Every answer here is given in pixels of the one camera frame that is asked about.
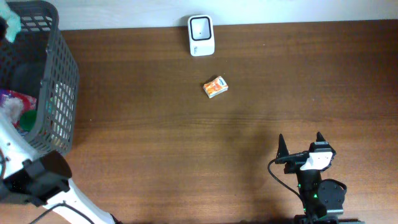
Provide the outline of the orange tissue pack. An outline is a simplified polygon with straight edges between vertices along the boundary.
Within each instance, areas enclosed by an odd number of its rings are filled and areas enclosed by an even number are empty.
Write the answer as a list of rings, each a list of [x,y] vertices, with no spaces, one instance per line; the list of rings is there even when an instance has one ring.
[[[218,76],[214,80],[203,85],[203,90],[205,91],[208,98],[213,98],[214,96],[227,91],[228,88],[228,84],[221,76]]]

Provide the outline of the purple red snack bag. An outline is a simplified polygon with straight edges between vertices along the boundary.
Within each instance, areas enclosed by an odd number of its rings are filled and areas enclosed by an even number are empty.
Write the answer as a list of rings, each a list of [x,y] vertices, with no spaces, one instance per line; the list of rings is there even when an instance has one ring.
[[[23,113],[29,110],[37,110],[37,99],[16,91],[1,89],[1,111],[15,127],[21,136],[26,136],[30,131],[24,131],[19,126],[19,120]]]

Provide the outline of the teal wet wipes pack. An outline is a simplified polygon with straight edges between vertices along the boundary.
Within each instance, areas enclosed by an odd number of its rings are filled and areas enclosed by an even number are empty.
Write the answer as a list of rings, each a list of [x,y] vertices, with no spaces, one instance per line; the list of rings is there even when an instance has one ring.
[[[22,30],[21,18],[11,10],[5,0],[1,0],[1,19],[6,23],[5,39],[14,43],[18,33]]]

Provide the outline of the green lid glass jar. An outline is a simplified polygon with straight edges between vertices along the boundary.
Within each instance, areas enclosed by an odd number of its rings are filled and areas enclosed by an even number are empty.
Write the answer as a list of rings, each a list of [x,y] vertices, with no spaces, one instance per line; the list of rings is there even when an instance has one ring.
[[[36,110],[29,110],[23,113],[19,120],[19,126],[24,131],[31,131],[35,125],[35,121],[37,118]]]

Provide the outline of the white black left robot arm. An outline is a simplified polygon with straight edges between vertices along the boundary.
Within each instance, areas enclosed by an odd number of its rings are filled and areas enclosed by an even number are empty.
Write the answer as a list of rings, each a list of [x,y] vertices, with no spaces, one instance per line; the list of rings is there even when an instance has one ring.
[[[69,223],[119,223],[98,208],[72,180],[71,169],[57,151],[40,154],[1,113],[1,203],[32,204],[55,212]]]

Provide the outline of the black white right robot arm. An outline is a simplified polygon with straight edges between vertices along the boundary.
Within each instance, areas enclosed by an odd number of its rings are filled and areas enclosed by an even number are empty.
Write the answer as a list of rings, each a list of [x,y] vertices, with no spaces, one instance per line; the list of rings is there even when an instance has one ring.
[[[287,149],[284,137],[279,135],[278,149],[275,159],[267,165],[270,175],[293,192],[303,205],[303,215],[296,215],[294,224],[354,224],[361,220],[340,220],[344,213],[343,204],[347,193],[347,186],[334,179],[322,179],[321,173],[331,167],[331,162],[336,156],[336,151],[325,140],[320,132],[317,133],[315,142],[303,152],[291,154]],[[278,179],[271,171],[272,164],[283,164],[285,174],[297,176],[297,188],[294,190]]]

